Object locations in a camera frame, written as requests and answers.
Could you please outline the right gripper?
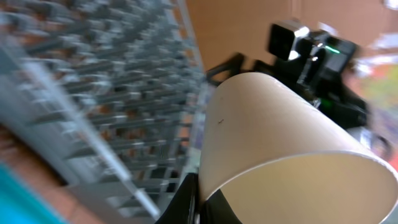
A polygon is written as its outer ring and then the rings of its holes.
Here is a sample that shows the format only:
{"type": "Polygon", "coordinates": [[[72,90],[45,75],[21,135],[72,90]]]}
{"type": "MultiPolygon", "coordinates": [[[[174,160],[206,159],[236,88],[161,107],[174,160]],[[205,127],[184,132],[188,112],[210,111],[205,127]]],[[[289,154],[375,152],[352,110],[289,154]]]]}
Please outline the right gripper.
{"type": "Polygon", "coordinates": [[[268,64],[262,60],[255,60],[250,69],[243,69],[243,64],[246,56],[242,53],[236,53],[221,64],[209,69],[206,72],[206,81],[213,85],[219,86],[227,79],[247,72],[259,72],[270,75],[289,87],[296,94],[300,95],[305,100],[311,102],[316,100],[316,97],[303,86],[299,85],[299,77],[304,68],[304,59],[295,59],[291,61],[284,61],[282,59],[275,59],[274,63],[268,64]]]}

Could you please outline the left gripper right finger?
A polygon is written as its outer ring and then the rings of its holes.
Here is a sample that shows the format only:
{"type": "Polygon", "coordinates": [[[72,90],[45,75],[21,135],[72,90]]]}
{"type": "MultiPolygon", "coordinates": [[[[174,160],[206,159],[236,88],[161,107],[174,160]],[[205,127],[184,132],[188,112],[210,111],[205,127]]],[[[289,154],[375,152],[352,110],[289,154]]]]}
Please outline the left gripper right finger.
{"type": "Polygon", "coordinates": [[[201,206],[200,224],[242,224],[221,190],[217,190],[201,206]]]}

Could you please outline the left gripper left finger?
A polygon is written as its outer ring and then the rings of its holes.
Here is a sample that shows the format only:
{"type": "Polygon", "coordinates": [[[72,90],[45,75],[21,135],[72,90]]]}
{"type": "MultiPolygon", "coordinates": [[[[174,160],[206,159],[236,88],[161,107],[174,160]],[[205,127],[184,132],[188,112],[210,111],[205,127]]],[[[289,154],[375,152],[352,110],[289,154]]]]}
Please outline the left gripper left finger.
{"type": "Polygon", "coordinates": [[[198,174],[188,173],[155,224],[194,224],[197,197],[198,174]]]}

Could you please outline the white cup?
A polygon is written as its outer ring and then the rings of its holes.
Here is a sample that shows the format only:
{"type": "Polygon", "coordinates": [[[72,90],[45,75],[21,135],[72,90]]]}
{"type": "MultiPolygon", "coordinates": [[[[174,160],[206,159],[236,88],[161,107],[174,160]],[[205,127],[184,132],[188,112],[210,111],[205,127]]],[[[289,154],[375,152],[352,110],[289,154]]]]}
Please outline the white cup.
{"type": "Polygon", "coordinates": [[[381,223],[397,172],[275,78],[243,73],[206,108],[200,202],[221,191],[243,223],[381,223]]]}

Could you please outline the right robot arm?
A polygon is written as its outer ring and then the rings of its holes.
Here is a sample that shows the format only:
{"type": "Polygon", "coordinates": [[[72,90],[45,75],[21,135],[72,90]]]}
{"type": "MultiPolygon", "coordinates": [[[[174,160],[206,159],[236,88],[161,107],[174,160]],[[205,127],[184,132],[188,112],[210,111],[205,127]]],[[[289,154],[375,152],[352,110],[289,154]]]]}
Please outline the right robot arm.
{"type": "Polygon", "coordinates": [[[282,60],[276,51],[276,42],[282,38],[280,34],[270,38],[269,52],[276,56],[274,63],[256,60],[251,71],[276,78],[366,147],[372,149],[375,143],[382,143],[380,157],[391,160],[391,143],[371,131],[368,104],[343,82],[343,72],[357,49],[356,44],[326,31],[311,32],[294,46],[298,52],[296,59],[282,60]]]}

